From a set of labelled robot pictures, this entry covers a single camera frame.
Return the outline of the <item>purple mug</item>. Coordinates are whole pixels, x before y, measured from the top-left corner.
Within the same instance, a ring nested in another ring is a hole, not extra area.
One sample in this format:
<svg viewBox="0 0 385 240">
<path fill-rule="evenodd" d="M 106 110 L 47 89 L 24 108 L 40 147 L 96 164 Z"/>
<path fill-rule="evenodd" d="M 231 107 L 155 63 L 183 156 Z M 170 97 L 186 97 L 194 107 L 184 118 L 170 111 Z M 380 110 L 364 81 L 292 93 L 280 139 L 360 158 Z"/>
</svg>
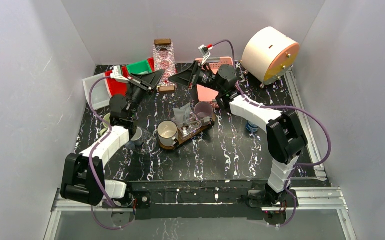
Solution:
<svg viewBox="0 0 385 240">
<path fill-rule="evenodd" d="M 202 122 L 209 122 L 212 119 L 214 108 L 208 102 L 199 102 L 194 107 L 194 113 L 197 120 Z"/>
</svg>

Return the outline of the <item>black cap toothpaste tube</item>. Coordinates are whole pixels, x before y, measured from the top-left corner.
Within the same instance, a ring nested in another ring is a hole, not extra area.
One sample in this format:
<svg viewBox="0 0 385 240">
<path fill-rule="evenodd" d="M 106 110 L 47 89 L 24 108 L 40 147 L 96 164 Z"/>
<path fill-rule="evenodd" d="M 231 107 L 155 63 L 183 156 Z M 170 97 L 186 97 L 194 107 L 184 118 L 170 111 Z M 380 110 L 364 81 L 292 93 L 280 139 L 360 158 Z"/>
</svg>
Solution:
<svg viewBox="0 0 385 240">
<path fill-rule="evenodd" d="M 183 121 L 188 122 L 189 119 L 191 118 L 191 112 L 192 112 L 191 103 L 187 103 L 186 105 L 182 106 L 180 110 L 181 110 L 181 113 L 183 114 Z"/>
</svg>

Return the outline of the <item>green mug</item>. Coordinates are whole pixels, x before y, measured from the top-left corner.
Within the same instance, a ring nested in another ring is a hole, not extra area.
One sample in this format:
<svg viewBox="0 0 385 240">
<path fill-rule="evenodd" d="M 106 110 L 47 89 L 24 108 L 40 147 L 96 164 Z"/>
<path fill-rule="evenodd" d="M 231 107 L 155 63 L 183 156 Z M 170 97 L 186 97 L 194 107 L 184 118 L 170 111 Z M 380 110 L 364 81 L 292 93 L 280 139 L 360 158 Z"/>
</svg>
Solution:
<svg viewBox="0 0 385 240">
<path fill-rule="evenodd" d="M 111 114 L 110 113 L 107 113 L 105 116 L 104 116 L 104 121 L 101 123 L 102 127 L 104 129 L 108 129 L 110 127 L 110 116 Z"/>
</svg>

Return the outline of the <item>orange cap toothpaste tube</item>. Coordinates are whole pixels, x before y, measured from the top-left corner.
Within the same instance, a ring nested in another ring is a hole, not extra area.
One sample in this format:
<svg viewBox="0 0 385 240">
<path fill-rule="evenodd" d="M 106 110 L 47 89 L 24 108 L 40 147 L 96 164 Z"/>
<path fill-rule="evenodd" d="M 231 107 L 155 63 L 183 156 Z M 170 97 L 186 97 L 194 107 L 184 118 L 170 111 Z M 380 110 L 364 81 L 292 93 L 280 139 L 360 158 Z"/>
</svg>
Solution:
<svg viewBox="0 0 385 240">
<path fill-rule="evenodd" d="M 181 127 L 184 125 L 184 122 L 186 119 L 185 112 L 186 112 L 186 110 L 183 107 L 173 108 L 175 123 L 177 124 L 178 127 Z"/>
</svg>

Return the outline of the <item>beige toothbrush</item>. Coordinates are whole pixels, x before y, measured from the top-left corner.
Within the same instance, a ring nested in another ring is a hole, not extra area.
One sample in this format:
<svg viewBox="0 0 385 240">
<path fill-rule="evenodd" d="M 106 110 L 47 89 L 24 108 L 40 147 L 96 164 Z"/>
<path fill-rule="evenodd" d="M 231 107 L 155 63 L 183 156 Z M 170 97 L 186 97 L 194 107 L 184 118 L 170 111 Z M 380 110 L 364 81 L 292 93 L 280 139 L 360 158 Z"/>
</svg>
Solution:
<svg viewBox="0 0 385 240">
<path fill-rule="evenodd" d="M 187 123 L 184 123 L 183 126 L 184 127 L 189 127 L 189 126 L 192 126 L 192 125 L 197 125 L 197 124 L 201 124 L 201 126 L 208 126 L 210 125 L 212 122 L 212 119 L 210 117 L 205 117 L 203 119 L 199 119 L 199 120 L 194 120 L 194 121 L 188 121 Z"/>
</svg>

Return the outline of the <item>brown wooden holder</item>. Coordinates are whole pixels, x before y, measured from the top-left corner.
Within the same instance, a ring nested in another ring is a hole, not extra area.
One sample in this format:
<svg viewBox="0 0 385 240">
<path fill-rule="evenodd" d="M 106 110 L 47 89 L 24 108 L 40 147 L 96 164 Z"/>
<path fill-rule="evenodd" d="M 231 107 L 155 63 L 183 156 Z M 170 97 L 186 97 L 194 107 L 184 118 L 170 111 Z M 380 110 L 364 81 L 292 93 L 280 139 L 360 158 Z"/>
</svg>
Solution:
<svg viewBox="0 0 385 240">
<path fill-rule="evenodd" d="M 154 40 L 153 45 L 170 45 L 173 44 L 172 40 L 170 38 L 159 38 Z M 177 89 L 177 85 L 173 83 L 174 85 L 170 86 L 157 86 L 157 91 L 161 94 L 169 94 L 173 93 Z"/>
</svg>

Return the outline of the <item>grey mug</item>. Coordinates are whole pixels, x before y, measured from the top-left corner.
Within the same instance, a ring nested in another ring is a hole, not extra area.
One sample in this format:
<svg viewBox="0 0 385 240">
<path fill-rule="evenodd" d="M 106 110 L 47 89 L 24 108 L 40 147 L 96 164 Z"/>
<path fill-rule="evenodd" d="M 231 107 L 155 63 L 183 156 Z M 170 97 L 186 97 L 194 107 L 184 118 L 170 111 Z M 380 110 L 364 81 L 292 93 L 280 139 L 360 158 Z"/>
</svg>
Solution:
<svg viewBox="0 0 385 240">
<path fill-rule="evenodd" d="M 130 139 L 125 147 L 128 149 L 136 149 L 142 146 L 144 143 L 143 134 L 143 130 L 140 127 L 137 127 L 135 135 Z"/>
</svg>

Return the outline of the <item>white ribbed mug black rim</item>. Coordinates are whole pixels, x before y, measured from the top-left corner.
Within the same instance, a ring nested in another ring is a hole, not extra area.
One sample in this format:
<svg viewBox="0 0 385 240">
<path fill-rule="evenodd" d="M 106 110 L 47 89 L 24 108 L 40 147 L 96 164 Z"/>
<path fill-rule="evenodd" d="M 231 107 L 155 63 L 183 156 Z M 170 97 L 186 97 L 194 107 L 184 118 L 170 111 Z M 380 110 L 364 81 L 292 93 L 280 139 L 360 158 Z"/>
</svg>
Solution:
<svg viewBox="0 0 385 240">
<path fill-rule="evenodd" d="M 157 135 L 159 142 L 164 147 L 174 147 L 178 140 L 178 127 L 175 122 L 171 120 L 162 121 L 157 126 Z"/>
</svg>

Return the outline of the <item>clear textured square holder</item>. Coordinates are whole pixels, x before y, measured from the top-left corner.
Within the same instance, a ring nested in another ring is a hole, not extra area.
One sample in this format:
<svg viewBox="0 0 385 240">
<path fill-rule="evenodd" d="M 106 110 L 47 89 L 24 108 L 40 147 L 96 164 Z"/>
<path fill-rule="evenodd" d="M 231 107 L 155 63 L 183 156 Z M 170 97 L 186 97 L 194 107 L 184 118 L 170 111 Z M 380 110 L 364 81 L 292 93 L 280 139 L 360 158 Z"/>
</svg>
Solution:
<svg viewBox="0 0 385 240">
<path fill-rule="evenodd" d="M 170 120 L 175 122 L 175 117 L 172 117 Z M 191 113 L 190 119 L 187 122 L 196 121 L 196 120 L 197 120 L 197 116 L 194 113 Z M 193 134 L 197 133 L 201 127 L 202 127 L 202 125 L 200 123 L 195 124 L 195 125 L 191 125 L 189 127 L 177 126 L 177 128 L 178 128 L 178 140 L 185 140 L 189 137 L 192 137 Z"/>
</svg>

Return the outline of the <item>clear holder with round holes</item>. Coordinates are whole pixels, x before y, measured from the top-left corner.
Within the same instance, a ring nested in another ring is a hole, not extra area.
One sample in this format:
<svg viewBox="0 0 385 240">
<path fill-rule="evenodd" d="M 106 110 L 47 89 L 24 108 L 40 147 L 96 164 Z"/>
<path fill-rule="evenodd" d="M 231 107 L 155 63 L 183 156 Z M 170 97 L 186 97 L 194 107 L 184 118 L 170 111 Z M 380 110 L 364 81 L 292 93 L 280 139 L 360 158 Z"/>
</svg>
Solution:
<svg viewBox="0 0 385 240">
<path fill-rule="evenodd" d="M 176 63 L 175 63 L 175 51 L 174 45 L 153 45 L 153 59 L 154 69 L 164 70 L 163 77 L 161 78 L 158 87 L 163 86 L 174 86 L 175 84 L 169 81 L 169 77 L 176 74 Z"/>
</svg>

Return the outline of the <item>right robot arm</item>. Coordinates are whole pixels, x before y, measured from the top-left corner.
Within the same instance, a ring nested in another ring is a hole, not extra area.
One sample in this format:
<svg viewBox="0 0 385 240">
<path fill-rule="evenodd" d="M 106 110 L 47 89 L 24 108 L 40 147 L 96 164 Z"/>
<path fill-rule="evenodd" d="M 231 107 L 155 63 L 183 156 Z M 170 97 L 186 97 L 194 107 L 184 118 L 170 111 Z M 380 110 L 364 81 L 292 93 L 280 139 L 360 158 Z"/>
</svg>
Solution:
<svg viewBox="0 0 385 240">
<path fill-rule="evenodd" d="M 282 203 L 290 193 L 290 179 L 298 158 L 308 145 L 295 109 L 292 106 L 266 106 L 251 100 L 241 91 L 240 77 L 230 64 L 221 65 L 214 73 L 209 64 L 194 61 L 188 69 L 170 76 L 169 81 L 190 89 L 203 86 L 216 91 L 220 109 L 265 131 L 273 161 L 262 200 L 271 205 Z"/>
</svg>

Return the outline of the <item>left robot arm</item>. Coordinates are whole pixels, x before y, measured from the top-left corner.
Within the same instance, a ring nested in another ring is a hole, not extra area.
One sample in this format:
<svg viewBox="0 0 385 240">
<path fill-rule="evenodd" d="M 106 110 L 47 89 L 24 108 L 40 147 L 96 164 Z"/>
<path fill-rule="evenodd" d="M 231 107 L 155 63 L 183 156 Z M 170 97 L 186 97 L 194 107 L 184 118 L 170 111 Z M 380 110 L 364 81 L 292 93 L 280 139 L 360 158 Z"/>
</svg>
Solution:
<svg viewBox="0 0 385 240">
<path fill-rule="evenodd" d="M 134 140 L 138 129 L 138 107 L 146 94 L 155 92 L 164 74 L 165 70 L 160 69 L 124 77 L 121 68 L 114 66 L 110 75 L 102 73 L 83 79 L 85 85 L 90 85 L 87 96 L 90 110 L 108 128 L 92 146 L 66 157 L 60 188 L 62 198 L 91 206 L 105 201 L 116 207 L 114 201 L 125 197 L 128 185 L 122 181 L 106 180 L 104 167 L 119 149 Z M 93 91 L 100 82 L 108 79 L 126 83 L 128 91 L 126 95 L 115 94 L 109 99 L 110 118 L 106 121 L 94 109 Z"/>
</svg>

